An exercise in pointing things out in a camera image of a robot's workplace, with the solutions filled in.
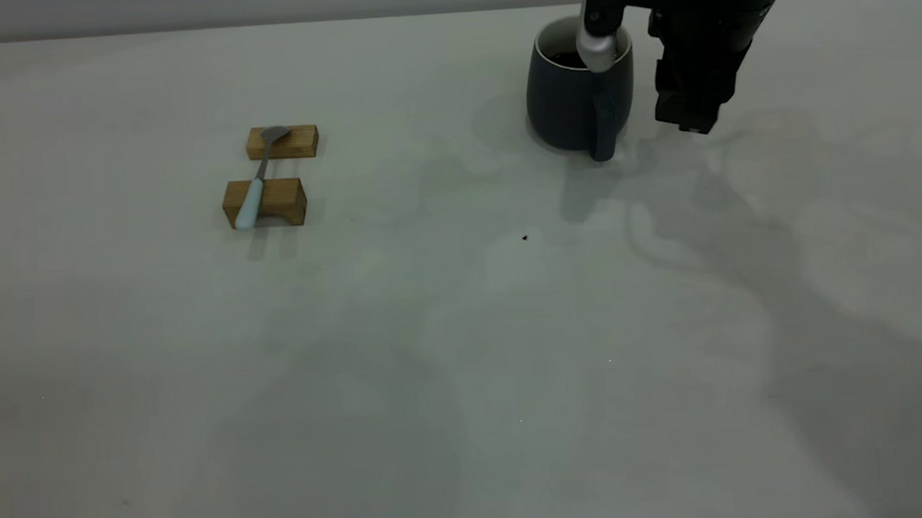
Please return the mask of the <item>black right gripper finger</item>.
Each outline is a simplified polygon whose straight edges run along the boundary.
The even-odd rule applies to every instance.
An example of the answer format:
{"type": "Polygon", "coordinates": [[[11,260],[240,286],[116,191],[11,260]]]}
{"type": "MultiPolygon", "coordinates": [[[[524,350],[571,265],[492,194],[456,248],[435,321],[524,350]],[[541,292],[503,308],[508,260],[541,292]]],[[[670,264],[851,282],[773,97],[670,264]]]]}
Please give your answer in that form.
{"type": "Polygon", "coordinates": [[[675,75],[669,56],[662,55],[655,66],[655,88],[657,92],[655,120],[676,126],[693,126],[692,114],[687,96],[675,75]]]}
{"type": "Polygon", "coordinates": [[[721,106],[735,94],[736,66],[686,67],[680,69],[680,80],[686,103],[683,131],[708,134],[721,106]]]}

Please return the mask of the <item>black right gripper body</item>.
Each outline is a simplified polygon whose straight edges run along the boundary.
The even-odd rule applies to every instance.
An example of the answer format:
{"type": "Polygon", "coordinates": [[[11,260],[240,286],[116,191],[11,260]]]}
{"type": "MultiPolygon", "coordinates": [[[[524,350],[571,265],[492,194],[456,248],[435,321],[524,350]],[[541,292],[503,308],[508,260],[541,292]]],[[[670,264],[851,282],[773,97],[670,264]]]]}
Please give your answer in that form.
{"type": "Polygon", "coordinates": [[[648,33],[662,43],[657,87],[731,85],[776,0],[664,0],[648,33]]]}

